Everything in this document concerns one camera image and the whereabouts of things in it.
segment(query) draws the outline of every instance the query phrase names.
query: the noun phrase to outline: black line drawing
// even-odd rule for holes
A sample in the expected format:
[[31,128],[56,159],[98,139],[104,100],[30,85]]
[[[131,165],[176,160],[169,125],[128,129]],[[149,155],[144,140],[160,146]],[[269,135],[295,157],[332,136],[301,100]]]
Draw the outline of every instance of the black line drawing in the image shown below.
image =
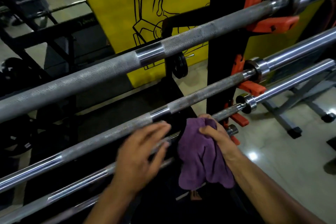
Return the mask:
[[[133,25],[133,30],[135,33],[133,34],[133,39],[136,46],[160,38],[162,33],[162,22],[165,18],[174,16],[176,14],[179,13],[170,13],[164,10],[163,0],[134,0],[135,24]],[[185,50],[183,54],[189,54],[190,52],[193,52],[196,49],[206,45],[207,44],[203,44],[198,48]],[[144,69],[147,70],[162,63],[164,62],[156,62],[145,66]]]

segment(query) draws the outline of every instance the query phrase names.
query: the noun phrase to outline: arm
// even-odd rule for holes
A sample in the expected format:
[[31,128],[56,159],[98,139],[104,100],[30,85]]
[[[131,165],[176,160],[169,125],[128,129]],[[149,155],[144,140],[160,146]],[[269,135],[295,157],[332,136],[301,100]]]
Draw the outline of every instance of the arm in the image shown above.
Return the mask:
[[217,142],[236,182],[266,223],[324,223],[244,156],[219,123],[217,130],[207,126],[199,131]]
[[121,146],[111,184],[105,189],[84,224],[117,224],[136,194],[158,173],[166,155],[164,143],[152,162],[153,147],[170,130],[166,122],[137,130]]

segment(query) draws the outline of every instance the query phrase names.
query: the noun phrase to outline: yellow panel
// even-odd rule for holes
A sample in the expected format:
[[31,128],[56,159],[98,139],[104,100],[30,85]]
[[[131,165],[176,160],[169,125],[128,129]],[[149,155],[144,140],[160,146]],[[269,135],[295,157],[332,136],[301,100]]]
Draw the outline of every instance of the yellow panel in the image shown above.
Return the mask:
[[[139,46],[161,36],[162,21],[174,14],[208,5],[210,0],[87,0],[116,53]],[[299,24],[285,34],[251,37],[246,59],[264,57],[295,43],[320,3],[300,16]],[[189,29],[176,28],[173,35]],[[184,51],[188,65],[207,59],[208,43]],[[128,73],[134,87],[165,76],[164,61]]]

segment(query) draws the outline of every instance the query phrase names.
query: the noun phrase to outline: rubber foot cap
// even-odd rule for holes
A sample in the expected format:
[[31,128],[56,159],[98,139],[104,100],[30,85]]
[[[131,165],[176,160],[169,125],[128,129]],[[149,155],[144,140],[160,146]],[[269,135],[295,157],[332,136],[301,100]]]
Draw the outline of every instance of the rubber foot cap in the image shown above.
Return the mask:
[[326,123],[333,122],[336,119],[336,114],[329,113],[321,117],[321,120],[323,120]]
[[291,136],[291,138],[296,139],[301,136],[302,129],[300,129],[299,127],[295,127],[288,130],[287,133]]

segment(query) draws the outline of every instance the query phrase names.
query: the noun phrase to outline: microfiber cloth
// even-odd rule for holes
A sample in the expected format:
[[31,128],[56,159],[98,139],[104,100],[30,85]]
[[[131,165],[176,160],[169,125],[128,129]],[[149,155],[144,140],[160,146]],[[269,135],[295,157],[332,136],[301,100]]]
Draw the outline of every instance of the microfiber cloth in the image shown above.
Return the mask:
[[195,190],[204,182],[220,183],[225,188],[232,188],[235,184],[217,143],[199,132],[200,127],[207,125],[217,128],[212,119],[189,118],[184,131],[181,131],[177,153],[183,164],[178,183],[183,189]]

